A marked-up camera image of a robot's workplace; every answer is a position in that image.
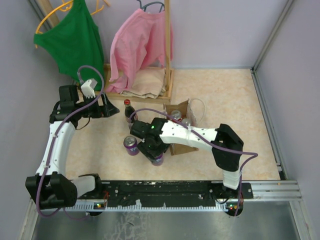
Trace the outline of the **purple soda can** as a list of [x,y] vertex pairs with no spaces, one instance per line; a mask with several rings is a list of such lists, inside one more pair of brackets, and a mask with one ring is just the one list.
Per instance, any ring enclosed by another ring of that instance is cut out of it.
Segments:
[[127,153],[130,156],[135,156],[137,155],[140,151],[138,149],[138,142],[137,139],[134,136],[127,136],[123,140],[123,146],[125,147]]
[[155,157],[155,159],[152,161],[152,164],[154,166],[160,166],[163,164],[163,162],[164,162],[164,156],[163,156],[163,154],[161,154],[161,155]]

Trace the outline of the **cola glass bottle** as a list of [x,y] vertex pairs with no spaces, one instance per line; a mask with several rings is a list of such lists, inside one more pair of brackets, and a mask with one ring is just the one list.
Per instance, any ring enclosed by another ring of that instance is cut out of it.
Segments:
[[131,101],[129,99],[124,100],[124,106],[125,106],[125,110],[124,110],[125,119],[128,123],[129,129],[131,129],[134,122],[138,120],[138,114],[137,113],[133,114],[136,110],[131,105]]

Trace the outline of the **red soda can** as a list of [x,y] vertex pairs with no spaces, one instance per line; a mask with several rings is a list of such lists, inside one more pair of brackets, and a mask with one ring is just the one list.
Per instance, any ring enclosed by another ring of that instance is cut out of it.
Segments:
[[189,118],[183,118],[182,121],[181,121],[183,124],[185,124],[186,126],[188,125],[192,125],[192,120],[189,119]]
[[177,109],[173,110],[170,115],[179,122],[183,119],[182,113]]

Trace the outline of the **red soda can front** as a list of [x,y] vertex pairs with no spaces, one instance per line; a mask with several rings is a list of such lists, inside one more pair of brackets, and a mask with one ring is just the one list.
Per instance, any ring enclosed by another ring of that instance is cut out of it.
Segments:
[[182,121],[181,121],[183,124],[185,124],[186,126],[188,125],[192,125],[192,120],[189,119],[189,118],[183,118]]

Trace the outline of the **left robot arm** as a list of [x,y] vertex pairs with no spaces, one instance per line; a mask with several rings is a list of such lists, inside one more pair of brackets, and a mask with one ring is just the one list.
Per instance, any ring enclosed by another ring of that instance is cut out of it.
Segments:
[[72,138],[82,118],[109,118],[120,111],[105,93],[99,97],[83,97],[80,101],[75,85],[59,87],[59,101],[49,117],[49,138],[39,168],[25,180],[25,187],[38,210],[73,207],[81,197],[99,198],[104,186],[97,173],[69,180],[66,162]]

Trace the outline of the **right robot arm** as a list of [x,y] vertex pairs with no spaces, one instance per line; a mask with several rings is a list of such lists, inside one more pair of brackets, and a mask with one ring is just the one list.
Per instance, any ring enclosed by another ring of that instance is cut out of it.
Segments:
[[224,194],[235,198],[241,192],[240,158],[244,142],[229,125],[199,128],[156,117],[151,123],[135,121],[130,134],[141,140],[137,148],[152,163],[173,144],[211,152],[222,170]]

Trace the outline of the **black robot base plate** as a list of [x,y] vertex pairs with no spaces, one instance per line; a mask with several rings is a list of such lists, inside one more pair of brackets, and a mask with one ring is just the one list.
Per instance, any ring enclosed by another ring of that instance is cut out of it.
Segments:
[[98,192],[77,200],[74,211],[101,212],[230,212],[253,199],[250,183],[241,190],[221,181],[103,181]]

